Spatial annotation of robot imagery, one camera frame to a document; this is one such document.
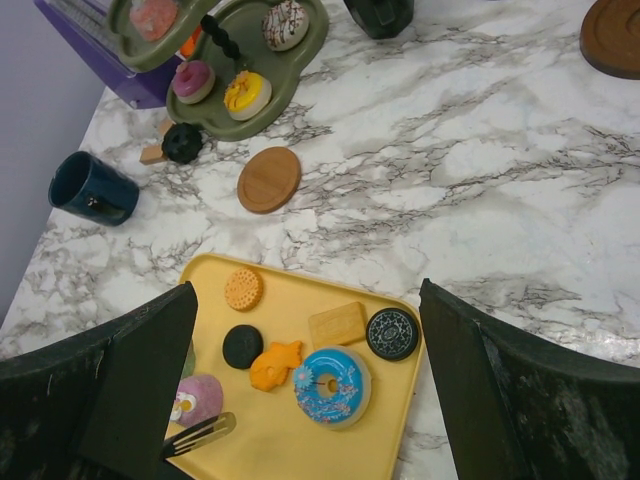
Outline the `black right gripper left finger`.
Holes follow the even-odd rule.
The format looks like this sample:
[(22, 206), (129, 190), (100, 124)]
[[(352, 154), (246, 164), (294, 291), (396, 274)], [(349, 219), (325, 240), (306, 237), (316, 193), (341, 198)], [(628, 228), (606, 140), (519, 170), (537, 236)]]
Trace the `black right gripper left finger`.
[(153, 479), (197, 314), (190, 283), (1, 363), (4, 479)]

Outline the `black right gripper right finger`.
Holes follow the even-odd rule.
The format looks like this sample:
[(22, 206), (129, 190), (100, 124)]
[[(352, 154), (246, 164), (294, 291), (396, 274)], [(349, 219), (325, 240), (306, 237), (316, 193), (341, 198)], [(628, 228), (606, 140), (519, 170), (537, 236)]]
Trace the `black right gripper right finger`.
[(546, 341), (430, 280), (420, 299), (459, 478), (638, 478), (637, 368)]

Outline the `purple snowball cake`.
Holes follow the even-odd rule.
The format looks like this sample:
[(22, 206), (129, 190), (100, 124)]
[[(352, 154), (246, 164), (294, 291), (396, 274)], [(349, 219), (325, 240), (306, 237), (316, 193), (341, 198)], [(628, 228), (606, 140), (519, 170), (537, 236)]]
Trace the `purple snowball cake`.
[(223, 389), (216, 377), (192, 375), (179, 382), (170, 420), (185, 428), (222, 412)]

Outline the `metal serving tongs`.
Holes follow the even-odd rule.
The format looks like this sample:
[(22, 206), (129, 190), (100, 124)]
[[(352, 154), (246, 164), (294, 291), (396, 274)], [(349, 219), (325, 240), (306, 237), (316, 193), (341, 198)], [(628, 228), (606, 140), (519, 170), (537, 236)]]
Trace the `metal serving tongs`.
[(203, 420), (167, 438), (163, 443), (160, 458), (166, 460), (199, 449), (228, 435), (236, 425), (236, 416), (231, 412), (223, 412)]

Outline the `pink frosted donut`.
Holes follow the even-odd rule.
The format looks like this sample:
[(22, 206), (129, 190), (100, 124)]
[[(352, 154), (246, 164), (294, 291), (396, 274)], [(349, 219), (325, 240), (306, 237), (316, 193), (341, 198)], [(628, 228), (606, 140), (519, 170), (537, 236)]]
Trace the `pink frosted donut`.
[(181, 63), (172, 80), (172, 90), (184, 104), (202, 101), (213, 89), (215, 73), (204, 61), (193, 60)]

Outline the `yellow frosted donut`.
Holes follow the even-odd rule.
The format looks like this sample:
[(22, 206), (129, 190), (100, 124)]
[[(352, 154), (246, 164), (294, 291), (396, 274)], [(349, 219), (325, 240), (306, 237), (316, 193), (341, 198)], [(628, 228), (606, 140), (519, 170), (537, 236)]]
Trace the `yellow frosted donut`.
[(272, 91), (272, 84), (268, 79), (244, 70), (227, 86), (223, 103), (232, 119), (247, 121), (269, 104)]

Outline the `pink snowball cake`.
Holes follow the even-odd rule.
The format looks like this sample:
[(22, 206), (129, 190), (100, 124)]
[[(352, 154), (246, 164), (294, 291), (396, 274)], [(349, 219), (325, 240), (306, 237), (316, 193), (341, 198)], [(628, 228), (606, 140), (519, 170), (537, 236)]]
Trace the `pink snowball cake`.
[(172, 27), (178, 15), (178, 4), (173, 0), (133, 1), (129, 20), (147, 42), (161, 39)]

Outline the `white sprinkled donut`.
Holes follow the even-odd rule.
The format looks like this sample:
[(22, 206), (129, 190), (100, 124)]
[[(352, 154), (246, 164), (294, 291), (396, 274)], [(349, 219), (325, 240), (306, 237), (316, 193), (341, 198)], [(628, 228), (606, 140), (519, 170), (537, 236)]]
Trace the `white sprinkled donut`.
[(309, 15), (297, 1), (282, 1), (269, 9), (261, 24), (267, 46), (276, 52), (291, 50), (306, 36)]

